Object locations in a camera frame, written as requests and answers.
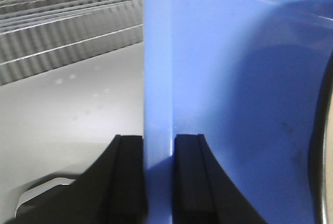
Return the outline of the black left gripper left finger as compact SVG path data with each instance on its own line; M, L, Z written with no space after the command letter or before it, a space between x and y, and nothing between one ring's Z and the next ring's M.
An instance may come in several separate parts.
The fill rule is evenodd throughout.
M144 223L143 138L116 135L73 183L10 223Z

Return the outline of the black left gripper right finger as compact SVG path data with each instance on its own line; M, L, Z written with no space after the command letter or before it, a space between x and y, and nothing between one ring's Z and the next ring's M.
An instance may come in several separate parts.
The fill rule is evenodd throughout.
M203 134L174 140L174 223L265 223L220 166Z

